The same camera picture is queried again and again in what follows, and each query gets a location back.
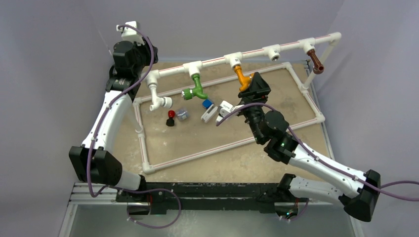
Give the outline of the orange plastic faucet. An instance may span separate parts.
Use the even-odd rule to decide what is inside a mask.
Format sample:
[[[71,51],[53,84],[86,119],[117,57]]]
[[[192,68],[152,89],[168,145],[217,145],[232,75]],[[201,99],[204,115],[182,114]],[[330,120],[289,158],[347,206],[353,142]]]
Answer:
[[[243,74],[242,67],[240,65],[234,66],[233,71],[236,73],[236,75],[238,77],[238,81],[241,85],[241,87],[239,88],[239,91],[243,92],[243,91],[247,90],[250,86],[250,83],[252,81],[254,73],[251,73],[248,76],[245,76]]]

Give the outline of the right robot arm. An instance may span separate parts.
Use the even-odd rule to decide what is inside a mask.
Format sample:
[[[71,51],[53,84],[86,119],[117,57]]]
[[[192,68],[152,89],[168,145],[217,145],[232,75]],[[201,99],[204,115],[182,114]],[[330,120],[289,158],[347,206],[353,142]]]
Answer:
[[[351,217],[370,222],[379,197],[381,175],[372,169],[360,171],[347,167],[314,152],[288,131],[289,123],[279,111],[273,108],[263,111],[270,91],[260,73],[254,73],[248,88],[238,94],[241,99],[238,114],[245,117],[256,143],[264,146],[263,150],[271,159],[323,179],[322,182],[308,181],[286,174],[277,188],[279,198],[289,201],[302,197],[342,204]]]

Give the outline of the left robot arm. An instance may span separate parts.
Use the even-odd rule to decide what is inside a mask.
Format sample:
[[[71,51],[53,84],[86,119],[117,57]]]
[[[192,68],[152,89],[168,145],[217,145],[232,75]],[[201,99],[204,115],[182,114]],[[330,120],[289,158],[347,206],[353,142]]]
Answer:
[[[157,48],[121,41],[113,47],[114,64],[109,70],[102,108],[88,136],[80,146],[72,146],[69,158],[78,179],[128,190],[135,202],[147,197],[142,175],[123,169],[112,155],[114,141],[122,120],[139,90],[139,76],[144,67],[157,63]]]

